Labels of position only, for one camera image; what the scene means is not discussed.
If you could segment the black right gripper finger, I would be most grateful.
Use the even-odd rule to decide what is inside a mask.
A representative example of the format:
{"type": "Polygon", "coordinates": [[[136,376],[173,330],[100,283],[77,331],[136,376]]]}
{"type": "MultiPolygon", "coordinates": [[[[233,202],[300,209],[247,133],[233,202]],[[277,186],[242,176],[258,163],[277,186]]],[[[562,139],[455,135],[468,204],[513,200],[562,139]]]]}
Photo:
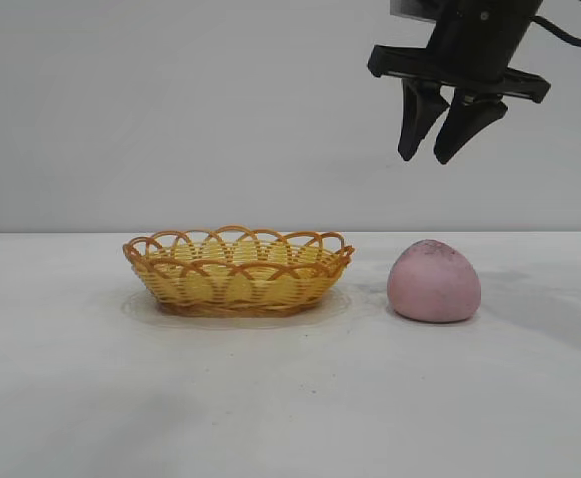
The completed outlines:
{"type": "Polygon", "coordinates": [[[402,79],[403,118],[398,154],[410,161],[436,120],[449,108],[441,94],[441,84],[418,79],[402,79]]]}
{"type": "Polygon", "coordinates": [[[464,146],[501,120],[507,111],[502,95],[456,89],[434,146],[438,162],[447,165],[464,146]]]}

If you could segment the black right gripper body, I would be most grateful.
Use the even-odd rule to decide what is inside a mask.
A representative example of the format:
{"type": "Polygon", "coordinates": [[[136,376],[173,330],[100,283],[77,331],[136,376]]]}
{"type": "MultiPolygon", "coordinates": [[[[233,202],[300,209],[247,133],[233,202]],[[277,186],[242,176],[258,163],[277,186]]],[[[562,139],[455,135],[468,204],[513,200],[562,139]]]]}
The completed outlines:
{"type": "Polygon", "coordinates": [[[526,0],[392,1],[392,15],[431,21],[433,31],[422,48],[376,45],[368,69],[377,78],[422,80],[540,103],[550,84],[509,66],[540,5],[526,0]]]}

